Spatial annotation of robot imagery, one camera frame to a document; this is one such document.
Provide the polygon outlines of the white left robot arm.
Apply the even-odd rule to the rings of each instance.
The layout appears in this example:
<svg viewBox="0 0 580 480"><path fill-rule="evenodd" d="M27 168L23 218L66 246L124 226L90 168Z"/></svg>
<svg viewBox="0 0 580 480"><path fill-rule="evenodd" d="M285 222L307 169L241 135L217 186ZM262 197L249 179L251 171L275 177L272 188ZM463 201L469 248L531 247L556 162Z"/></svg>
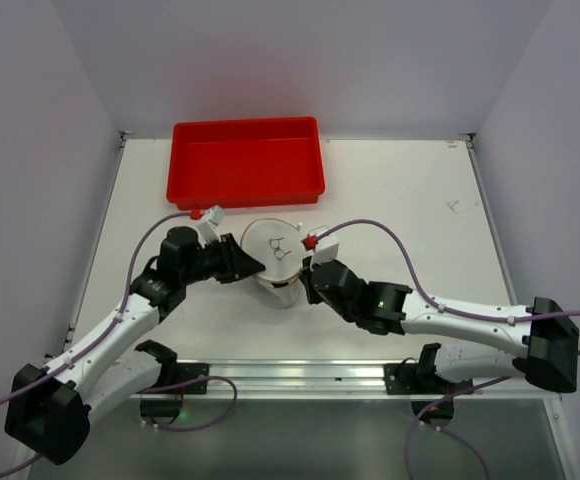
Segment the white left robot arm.
<svg viewBox="0 0 580 480"><path fill-rule="evenodd" d="M144 336L185 300L188 286L229 284L264 269L230 234L200 243L190 227L170 229L96 328L43 368L26 365L15 375L6 433L51 463L66 463L95 421L127 397L175 386L176 353Z"/></svg>

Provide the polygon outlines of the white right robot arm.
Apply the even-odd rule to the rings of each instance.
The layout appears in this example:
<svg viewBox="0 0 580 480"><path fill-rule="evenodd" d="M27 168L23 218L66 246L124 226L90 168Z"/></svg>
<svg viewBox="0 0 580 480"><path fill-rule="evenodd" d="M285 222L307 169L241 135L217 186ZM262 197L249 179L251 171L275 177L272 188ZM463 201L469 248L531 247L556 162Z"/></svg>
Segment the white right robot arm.
<svg viewBox="0 0 580 480"><path fill-rule="evenodd" d="M371 334L453 339L422 350L415 379L424 391L487 377L523 378L555 393L577 389L579 329L552 299L529 307L426 300L407 285L367 282L338 260L306 264L300 279L309 303Z"/></svg>

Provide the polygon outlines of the white mesh laundry bag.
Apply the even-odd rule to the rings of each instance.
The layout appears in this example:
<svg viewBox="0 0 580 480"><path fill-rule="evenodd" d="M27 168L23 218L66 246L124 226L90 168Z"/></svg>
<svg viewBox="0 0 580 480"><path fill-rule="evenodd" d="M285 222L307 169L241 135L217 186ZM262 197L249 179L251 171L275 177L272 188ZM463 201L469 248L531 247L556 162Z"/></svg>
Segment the white mesh laundry bag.
<svg viewBox="0 0 580 480"><path fill-rule="evenodd" d="M262 218L244 230L241 248L265 270L247 281L249 293L269 308L291 308L299 296L299 274L305 253L300 229L284 220Z"/></svg>

